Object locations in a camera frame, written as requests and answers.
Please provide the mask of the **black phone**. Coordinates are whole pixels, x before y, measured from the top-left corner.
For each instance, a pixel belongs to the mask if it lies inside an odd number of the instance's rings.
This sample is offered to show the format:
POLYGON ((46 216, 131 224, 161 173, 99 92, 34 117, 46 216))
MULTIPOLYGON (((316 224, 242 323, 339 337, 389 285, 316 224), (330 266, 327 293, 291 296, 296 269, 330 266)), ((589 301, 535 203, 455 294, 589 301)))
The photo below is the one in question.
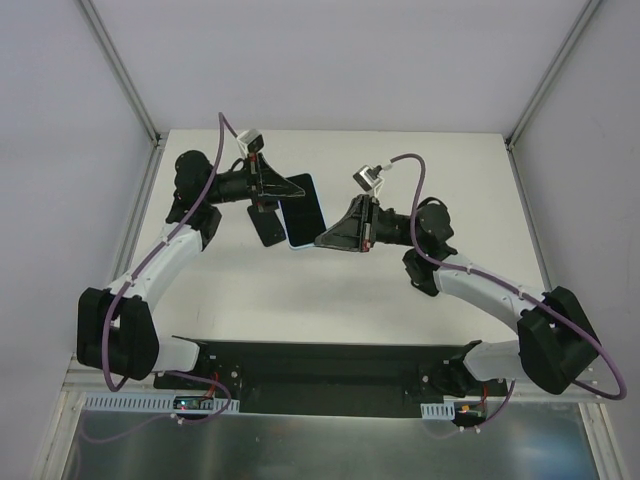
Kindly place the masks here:
POLYGON ((249 205, 247 213, 264 247, 272 247, 286 240, 286 234, 278 215, 274 211, 261 212, 249 205))

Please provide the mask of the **blue-cased smartphone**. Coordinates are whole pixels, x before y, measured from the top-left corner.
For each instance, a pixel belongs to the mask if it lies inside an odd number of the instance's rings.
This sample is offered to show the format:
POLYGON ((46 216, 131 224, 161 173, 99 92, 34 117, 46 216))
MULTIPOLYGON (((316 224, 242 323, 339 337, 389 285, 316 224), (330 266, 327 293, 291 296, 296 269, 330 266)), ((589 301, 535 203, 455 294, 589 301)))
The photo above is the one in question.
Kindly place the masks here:
POLYGON ((316 238, 327 230, 314 179, 303 173, 288 180, 305 192, 302 197, 280 202, 288 244, 294 250, 313 247, 316 238))

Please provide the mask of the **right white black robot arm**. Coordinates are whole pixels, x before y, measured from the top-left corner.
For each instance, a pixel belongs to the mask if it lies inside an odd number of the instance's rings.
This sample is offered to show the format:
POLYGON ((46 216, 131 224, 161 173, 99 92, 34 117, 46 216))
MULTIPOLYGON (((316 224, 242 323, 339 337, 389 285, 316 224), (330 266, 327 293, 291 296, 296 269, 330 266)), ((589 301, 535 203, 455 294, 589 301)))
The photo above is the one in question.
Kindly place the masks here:
POLYGON ((458 348, 428 374, 440 393, 463 397, 498 379, 529 380, 547 393, 563 393, 598 356, 599 341, 576 296, 564 287, 509 289, 507 280, 474 267, 449 246, 453 234, 448 209, 435 197, 422 200, 415 216, 407 216, 363 194, 314 244, 357 253, 377 243, 405 246, 403 264, 414 288, 431 297, 463 300, 516 334, 514 341, 476 340, 458 348))

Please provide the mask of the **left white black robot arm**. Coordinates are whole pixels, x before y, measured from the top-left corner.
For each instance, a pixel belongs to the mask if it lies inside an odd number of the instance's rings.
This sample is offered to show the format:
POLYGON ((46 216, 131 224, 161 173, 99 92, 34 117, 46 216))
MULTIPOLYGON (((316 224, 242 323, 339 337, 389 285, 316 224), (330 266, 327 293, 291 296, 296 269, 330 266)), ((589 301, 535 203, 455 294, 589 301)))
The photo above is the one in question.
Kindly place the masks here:
POLYGON ((258 213, 277 209, 284 199, 305 195, 278 174, 261 153, 250 153, 239 170, 219 173, 198 150, 175 162, 173 203, 165 224, 143 259, 103 289, 88 288, 78 301, 76 358, 105 377, 143 380, 152 373, 176 371, 188 388, 204 387, 210 363, 194 340, 161 335, 152 313, 178 274, 217 233, 219 205, 250 201, 258 213))

